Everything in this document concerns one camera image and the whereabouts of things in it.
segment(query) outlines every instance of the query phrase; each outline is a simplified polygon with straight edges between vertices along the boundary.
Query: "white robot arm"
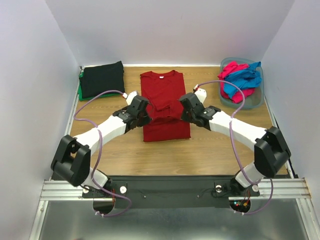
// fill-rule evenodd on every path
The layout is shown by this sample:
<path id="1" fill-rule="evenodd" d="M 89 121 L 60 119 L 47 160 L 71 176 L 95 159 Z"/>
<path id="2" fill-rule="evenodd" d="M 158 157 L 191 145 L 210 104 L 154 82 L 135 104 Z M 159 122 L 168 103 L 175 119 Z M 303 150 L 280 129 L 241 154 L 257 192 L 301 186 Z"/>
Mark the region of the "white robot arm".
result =
<path id="1" fill-rule="evenodd" d="M 194 93 L 183 95 L 179 99 L 184 108 L 181 119 L 229 137 L 232 120 L 234 139 L 254 151 L 254 161 L 244 167 L 247 178 L 251 183 L 264 177 L 273 178 L 291 156 L 281 131 L 276 127 L 266 129 L 231 118 L 214 106 L 204 107 L 206 97 L 206 91 L 201 88 L 196 88 Z M 232 187 L 235 193 L 251 185 L 246 176 L 239 171 L 233 178 Z"/>
<path id="2" fill-rule="evenodd" d="M 97 130 L 101 132 L 104 145 L 115 137 L 151 121 L 146 111 L 148 99 L 139 96 L 136 91 L 125 97 L 128 106 L 114 112 L 97 127 L 75 137 L 66 135 L 61 139 L 51 163 L 54 173 L 75 187 L 86 185 L 98 189 L 92 181 L 93 169 L 90 167 L 91 156 L 100 148 Z M 100 186 L 104 186 L 108 181 L 108 177 L 98 170 L 94 172 L 94 179 Z"/>

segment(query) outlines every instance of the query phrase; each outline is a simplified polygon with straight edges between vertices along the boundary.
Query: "pink clothing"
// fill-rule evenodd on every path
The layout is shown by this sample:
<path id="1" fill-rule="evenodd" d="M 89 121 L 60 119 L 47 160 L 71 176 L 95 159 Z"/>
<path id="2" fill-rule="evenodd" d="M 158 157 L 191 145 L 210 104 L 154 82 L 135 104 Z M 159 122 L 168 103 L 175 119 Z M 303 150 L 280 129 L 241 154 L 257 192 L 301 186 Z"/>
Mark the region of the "pink clothing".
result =
<path id="1" fill-rule="evenodd" d="M 244 63 L 244 64 L 238 64 L 236 61 L 232 61 L 230 62 L 227 66 L 225 66 L 223 68 L 223 71 L 218 75 L 218 78 L 220 80 L 224 80 L 226 76 L 228 76 L 231 73 L 234 73 L 236 71 L 240 71 L 243 69 L 248 68 L 249 65 Z M 229 99 L 229 96 L 224 92 L 224 82 L 220 82 L 220 93 L 221 96 L 224 97 L 225 99 Z M 253 94 L 255 92 L 255 88 L 248 88 L 248 89 L 244 89 L 242 90 L 243 94 L 245 97 L 250 96 L 251 94 Z M 235 93 L 235 95 L 232 97 L 232 102 L 234 102 L 235 104 L 238 104 L 240 102 L 242 102 L 242 95 L 239 91 L 237 91 Z"/>

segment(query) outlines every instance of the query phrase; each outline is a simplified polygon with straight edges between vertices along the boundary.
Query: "wooden surface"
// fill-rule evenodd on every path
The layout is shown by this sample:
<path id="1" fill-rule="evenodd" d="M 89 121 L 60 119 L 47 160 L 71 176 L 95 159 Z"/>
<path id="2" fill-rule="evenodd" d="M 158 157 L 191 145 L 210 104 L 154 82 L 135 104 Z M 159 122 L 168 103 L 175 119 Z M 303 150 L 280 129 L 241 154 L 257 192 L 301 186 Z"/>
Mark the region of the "wooden surface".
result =
<path id="1" fill-rule="evenodd" d="M 183 73 L 187 93 L 196 84 L 218 79 L 219 74 L 219 67 L 125 67 L 125 90 L 127 93 L 135 90 L 141 92 L 141 73 L 166 73 L 172 69 Z M 203 88 L 207 91 L 205 106 L 213 105 L 232 114 L 235 109 L 222 105 L 219 100 L 217 83 L 204 85 Z M 77 109 L 85 103 L 79 101 Z M 78 117 L 101 124 L 125 105 L 125 100 L 120 96 L 100 98 L 85 107 Z M 241 110 L 235 117 L 258 127 L 269 128 L 272 125 L 265 104 L 255 109 Z M 70 134 L 75 136 L 92 127 L 87 122 L 74 121 Z M 229 137 L 194 124 L 190 128 L 190 139 L 162 142 L 143 142 L 143 130 L 136 128 L 103 147 L 98 169 L 107 175 L 233 175 L 239 170 Z M 236 148 L 243 166 L 253 161 L 254 154 L 249 148 L 239 142 Z M 91 166 L 96 163 L 97 155 L 96 152 L 92 156 Z M 287 171 L 283 167 L 279 173 L 286 174 Z"/>

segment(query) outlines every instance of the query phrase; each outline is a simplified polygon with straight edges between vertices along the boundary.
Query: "screw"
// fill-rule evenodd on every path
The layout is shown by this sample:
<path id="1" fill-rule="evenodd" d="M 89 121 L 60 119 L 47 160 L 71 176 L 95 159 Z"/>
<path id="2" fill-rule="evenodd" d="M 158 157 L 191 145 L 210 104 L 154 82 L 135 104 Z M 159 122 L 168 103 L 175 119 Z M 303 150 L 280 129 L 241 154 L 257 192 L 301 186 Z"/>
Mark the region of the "screw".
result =
<path id="1" fill-rule="evenodd" d="M 86 188 L 84 188 L 84 189 L 82 190 L 82 192 L 83 192 L 84 194 L 87 194 L 87 193 L 89 192 L 89 190 L 86 189 Z"/>
<path id="2" fill-rule="evenodd" d="M 258 185 L 253 185 L 252 186 L 252 190 L 254 191 L 254 192 L 259 192 L 259 187 L 258 187 Z"/>
<path id="3" fill-rule="evenodd" d="M 215 186 L 215 191 L 219 194 L 222 192 L 222 186 L 221 185 L 216 185 Z"/>
<path id="4" fill-rule="evenodd" d="M 127 188 L 125 186 L 120 187 L 120 193 L 125 194 L 127 192 Z"/>

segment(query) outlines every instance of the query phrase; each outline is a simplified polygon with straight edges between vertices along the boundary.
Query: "white wall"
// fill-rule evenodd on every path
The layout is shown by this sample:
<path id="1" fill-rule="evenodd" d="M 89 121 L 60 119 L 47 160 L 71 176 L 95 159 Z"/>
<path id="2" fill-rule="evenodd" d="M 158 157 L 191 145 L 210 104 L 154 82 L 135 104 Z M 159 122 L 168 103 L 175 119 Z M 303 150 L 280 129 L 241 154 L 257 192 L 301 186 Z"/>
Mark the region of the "white wall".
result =
<path id="1" fill-rule="evenodd" d="M 29 239 L 77 64 L 44 0 L 0 2 L 0 238 Z"/>
<path id="2" fill-rule="evenodd" d="M 81 65 L 261 60 L 294 0 L 46 0 Z"/>
<path id="3" fill-rule="evenodd" d="M 320 218 L 320 2 L 296 0 L 263 59 L 264 88 Z"/>

